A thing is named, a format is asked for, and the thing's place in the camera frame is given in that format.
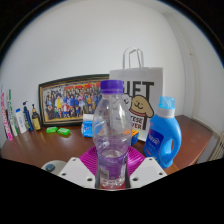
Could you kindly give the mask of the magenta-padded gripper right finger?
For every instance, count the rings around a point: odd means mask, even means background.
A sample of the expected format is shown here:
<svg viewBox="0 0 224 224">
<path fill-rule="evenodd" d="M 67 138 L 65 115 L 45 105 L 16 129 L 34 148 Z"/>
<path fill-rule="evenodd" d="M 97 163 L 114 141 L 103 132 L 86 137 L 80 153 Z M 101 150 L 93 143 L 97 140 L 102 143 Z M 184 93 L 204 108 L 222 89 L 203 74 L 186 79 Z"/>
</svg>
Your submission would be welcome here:
<svg viewBox="0 0 224 224">
<path fill-rule="evenodd" d="M 165 176 L 166 172 L 153 157 L 144 157 L 133 147 L 128 149 L 125 173 L 127 189 L 143 187 Z"/>
</svg>

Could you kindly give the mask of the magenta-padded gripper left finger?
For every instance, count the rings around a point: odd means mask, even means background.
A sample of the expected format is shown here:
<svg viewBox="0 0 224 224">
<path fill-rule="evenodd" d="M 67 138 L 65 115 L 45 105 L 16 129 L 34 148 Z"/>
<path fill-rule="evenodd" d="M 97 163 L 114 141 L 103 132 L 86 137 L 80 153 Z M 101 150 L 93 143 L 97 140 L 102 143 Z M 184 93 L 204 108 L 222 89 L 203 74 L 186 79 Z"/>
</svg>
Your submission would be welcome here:
<svg viewBox="0 0 224 224">
<path fill-rule="evenodd" d="M 98 188 L 100 178 L 96 148 L 90 148 L 79 158 L 72 157 L 58 176 L 84 188 Z"/>
</svg>

